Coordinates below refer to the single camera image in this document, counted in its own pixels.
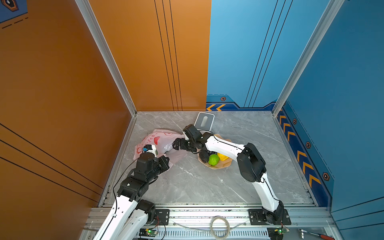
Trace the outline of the pink plastic bag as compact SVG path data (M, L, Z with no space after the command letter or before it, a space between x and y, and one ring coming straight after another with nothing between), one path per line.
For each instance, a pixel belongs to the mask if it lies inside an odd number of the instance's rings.
M154 145L158 157L165 155L170 159L170 166L175 165L178 161L184 159L188 155L186 150L177 151L173 149L172 143L179 138L184 139L185 136L170 130L155 129L135 146L133 160L136 160L140 156L144 146Z

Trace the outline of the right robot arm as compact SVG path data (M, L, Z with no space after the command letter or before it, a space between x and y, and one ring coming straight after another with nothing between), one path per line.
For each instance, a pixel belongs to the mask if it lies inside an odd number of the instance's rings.
M279 225L283 222L284 204L274 193L268 180L266 162L254 144L235 144L207 131L201 133L190 124L183 129L184 138L178 138L172 143L175 150L186 150L195 154L215 152L229 157L238 163L241 176L252 183L262 202L265 221Z

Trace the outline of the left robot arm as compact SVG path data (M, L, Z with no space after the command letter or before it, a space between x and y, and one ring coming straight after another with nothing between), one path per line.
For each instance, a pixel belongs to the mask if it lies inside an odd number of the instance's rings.
M115 202L96 233L95 240L132 240L140 229L151 223L155 217L155 204L142 197L150 183L170 169L170 159L156 157L153 153L142 153L136 160L136 167L121 182L114 193Z

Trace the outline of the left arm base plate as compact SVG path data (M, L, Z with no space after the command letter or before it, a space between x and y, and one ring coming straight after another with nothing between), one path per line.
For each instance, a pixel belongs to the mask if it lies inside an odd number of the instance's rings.
M167 226L169 224L170 219L170 209L155 209L153 213L149 215L148 223L151 226L155 226L157 224Z

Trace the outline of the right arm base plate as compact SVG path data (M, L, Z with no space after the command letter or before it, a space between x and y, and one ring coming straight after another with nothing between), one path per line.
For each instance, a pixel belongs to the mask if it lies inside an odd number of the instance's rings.
M291 218L286 209L279 214L275 214L263 209L249 209L249 219L251 225L291 225Z

